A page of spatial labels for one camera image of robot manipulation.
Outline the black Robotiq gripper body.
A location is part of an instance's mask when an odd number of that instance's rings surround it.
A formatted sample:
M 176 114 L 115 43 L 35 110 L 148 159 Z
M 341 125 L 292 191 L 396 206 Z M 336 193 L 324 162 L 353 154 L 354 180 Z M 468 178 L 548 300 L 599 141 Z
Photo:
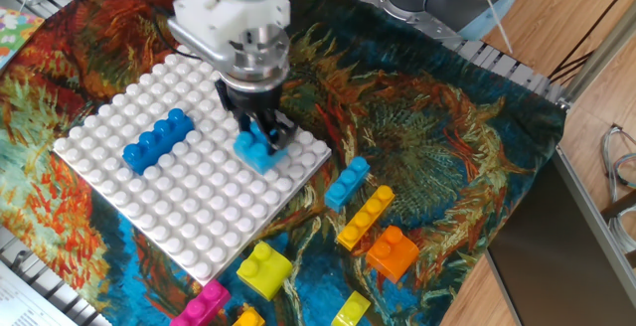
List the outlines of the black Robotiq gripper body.
M 282 85 L 265 91 L 245 92 L 228 86 L 223 80 L 217 80 L 215 87 L 223 108 L 235 116 L 244 113 L 261 122 L 273 123 L 276 120 L 275 112 L 280 105 Z

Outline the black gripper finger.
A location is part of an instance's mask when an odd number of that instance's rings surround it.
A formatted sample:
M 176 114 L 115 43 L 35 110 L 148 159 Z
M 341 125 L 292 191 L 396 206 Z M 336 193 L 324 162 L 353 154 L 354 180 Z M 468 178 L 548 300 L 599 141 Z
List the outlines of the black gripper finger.
M 263 113 L 261 131 L 271 151 L 286 148 L 294 139 L 298 125 L 281 111 L 269 109 Z
M 258 115 L 255 112 L 240 109 L 237 114 L 239 131 L 252 133 L 252 126 L 257 123 L 257 118 Z

